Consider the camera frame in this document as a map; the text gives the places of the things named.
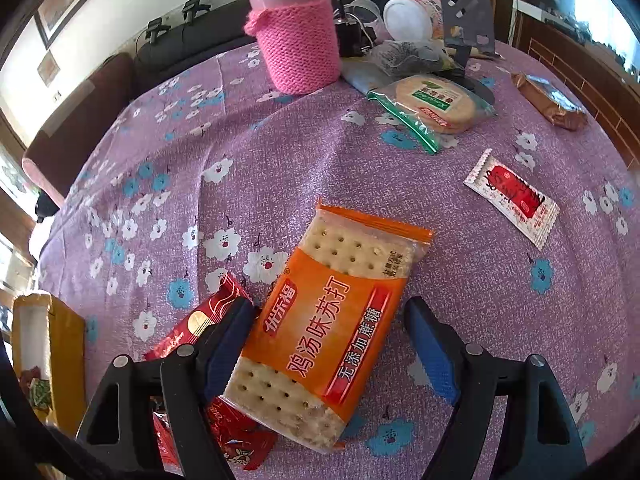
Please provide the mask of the red brown sugar candy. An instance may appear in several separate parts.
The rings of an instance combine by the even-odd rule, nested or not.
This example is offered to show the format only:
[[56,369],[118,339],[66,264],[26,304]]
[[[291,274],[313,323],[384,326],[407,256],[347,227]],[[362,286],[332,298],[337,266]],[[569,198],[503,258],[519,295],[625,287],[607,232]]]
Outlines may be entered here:
[[[262,466],[278,435],[245,416],[221,399],[214,399],[205,411],[210,433],[231,465],[252,471]],[[178,466],[178,455],[168,416],[163,406],[153,412],[154,429],[160,458],[165,466]]]

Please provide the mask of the red golden crown wafer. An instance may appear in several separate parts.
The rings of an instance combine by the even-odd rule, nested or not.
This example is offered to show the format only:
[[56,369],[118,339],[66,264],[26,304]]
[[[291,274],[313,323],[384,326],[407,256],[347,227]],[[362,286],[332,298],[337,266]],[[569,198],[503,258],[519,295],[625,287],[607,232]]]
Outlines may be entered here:
[[250,298],[235,276],[224,272],[216,292],[186,315],[158,344],[144,355],[145,361],[163,359],[182,344],[194,344],[208,326],[217,325],[233,301]]

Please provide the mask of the orange soda cracker packet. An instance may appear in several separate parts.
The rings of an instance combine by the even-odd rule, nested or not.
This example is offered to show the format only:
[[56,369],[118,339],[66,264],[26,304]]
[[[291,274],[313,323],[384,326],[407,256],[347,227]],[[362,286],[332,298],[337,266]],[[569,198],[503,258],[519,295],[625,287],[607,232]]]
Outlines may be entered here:
[[224,402],[331,452],[432,238],[429,229],[318,205],[245,341]]

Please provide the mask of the green candy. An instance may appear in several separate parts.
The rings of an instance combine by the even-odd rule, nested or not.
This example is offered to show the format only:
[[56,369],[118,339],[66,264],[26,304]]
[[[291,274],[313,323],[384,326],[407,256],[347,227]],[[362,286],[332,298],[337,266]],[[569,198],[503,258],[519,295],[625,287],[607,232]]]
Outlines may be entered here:
[[50,382],[40,377],[32,378],[28,385],[27,399],[34,410],[48,414],[52,408]]

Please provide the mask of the white red candy sachet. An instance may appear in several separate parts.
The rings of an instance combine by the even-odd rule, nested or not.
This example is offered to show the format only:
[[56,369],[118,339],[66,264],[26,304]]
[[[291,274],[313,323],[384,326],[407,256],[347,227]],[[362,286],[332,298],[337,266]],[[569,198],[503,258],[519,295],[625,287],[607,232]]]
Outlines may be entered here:
[[559,205],[499,162],[491,148],[480,155],[464,185],[488,200],[537,249],[544,248],[559,217]]

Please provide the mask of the purple floral tablecloth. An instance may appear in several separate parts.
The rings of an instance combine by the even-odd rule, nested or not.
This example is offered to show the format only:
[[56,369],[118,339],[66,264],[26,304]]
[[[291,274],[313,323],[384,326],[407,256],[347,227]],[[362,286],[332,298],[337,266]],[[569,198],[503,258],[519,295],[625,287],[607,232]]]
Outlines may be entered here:
[[[141,358],[233,273],[262,301],[316,203],[431,229],[408,296],[502,358],[544,356],[590,460],[639,426],[639,191],[597,122],[549,124],[512,84],[548,70],[479,62],[496,116],[426,154],[337,81],[293,98],[242,47],[132,101],[81,168],[40,285],[86,320],[86,388]],[[464,185],[488,148],[560,207],[541,250]]]

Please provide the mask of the round cracker packet green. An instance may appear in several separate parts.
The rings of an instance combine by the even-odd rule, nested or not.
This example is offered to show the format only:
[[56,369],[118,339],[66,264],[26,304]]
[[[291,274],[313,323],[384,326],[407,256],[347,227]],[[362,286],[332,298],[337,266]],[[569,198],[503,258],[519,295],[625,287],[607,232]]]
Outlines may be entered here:
[[378,102],[400,121],[427,153],[437,154],[441,134],[464,133],[496,116],[494,107],[474,92],[434,75],[413,75],[370,90]]

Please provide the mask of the brown snack bar packet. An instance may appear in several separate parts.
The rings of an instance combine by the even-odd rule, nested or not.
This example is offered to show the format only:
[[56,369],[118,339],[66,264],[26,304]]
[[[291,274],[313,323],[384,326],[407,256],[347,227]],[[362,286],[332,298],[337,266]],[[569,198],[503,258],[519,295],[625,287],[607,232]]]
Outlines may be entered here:
[[577,131],[588,124],[587,111],[550,81],[524,73],[511,76],[521,95],[555,127]]

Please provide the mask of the wooden tv cabinet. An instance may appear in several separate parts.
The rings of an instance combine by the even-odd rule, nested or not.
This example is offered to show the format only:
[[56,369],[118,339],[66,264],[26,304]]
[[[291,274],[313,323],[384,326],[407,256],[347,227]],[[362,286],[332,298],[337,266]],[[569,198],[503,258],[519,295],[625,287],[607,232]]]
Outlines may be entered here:
[[491,0],[496,37],[547,66],[597,119],[627,169],[639,175],[639,85],[623,74],[614,54],[580,44],[525,0]]

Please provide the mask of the dark tea bag packet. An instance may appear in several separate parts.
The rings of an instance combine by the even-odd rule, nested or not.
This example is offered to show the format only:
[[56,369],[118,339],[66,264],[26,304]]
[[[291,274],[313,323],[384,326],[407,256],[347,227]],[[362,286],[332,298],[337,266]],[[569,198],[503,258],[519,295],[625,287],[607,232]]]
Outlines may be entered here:
[[460,67],[433,41],[386,40],[369,52],[368,60],[392,78],[445,73]]

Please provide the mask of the black phone stand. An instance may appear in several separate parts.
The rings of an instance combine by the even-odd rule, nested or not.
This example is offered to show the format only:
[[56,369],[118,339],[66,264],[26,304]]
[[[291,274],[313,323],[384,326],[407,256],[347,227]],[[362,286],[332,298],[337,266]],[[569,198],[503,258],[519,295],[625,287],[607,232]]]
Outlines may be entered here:
[[495,58],[495,31],[490,0],[442,0],[444,45],[454,49],[454,68],[444,75],[471,90],[490,105],[495,104],[492,91],[466,74],[466,64],[475,48],[480,54]]

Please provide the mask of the white plastic jar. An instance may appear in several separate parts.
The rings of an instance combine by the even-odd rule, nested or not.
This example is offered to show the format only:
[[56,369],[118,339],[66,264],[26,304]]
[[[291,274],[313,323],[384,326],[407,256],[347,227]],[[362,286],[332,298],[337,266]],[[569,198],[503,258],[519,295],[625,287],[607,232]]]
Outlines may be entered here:
[[444,38],[442,0],[390,0],[384,6],[383,21],[393,40]]

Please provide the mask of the pink knit-sleeved bottle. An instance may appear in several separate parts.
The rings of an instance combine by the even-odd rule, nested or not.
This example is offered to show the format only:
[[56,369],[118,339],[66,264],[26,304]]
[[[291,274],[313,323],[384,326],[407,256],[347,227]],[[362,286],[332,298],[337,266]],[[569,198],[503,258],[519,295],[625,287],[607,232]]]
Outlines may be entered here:
[[303,96],[341,75],[331,0],[248,0],[244,32],[257,40],[276,89]]

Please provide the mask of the black leather sofa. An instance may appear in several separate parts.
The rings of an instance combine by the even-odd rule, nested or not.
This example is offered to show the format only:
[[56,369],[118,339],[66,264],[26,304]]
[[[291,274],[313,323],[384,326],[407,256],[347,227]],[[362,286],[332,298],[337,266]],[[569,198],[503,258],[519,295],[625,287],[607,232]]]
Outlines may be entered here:
[[[339,1],[352,0],[332,0],[332,4],[336,6]],[[372,1],[384,6],[390,0]],[[147,92],[215,54],[253,42],[244,32],[248,12],[248,0],[236,0],[194,18],[191,24],[163,32],[152,44],[138,47],[134,56],[137,92]]]

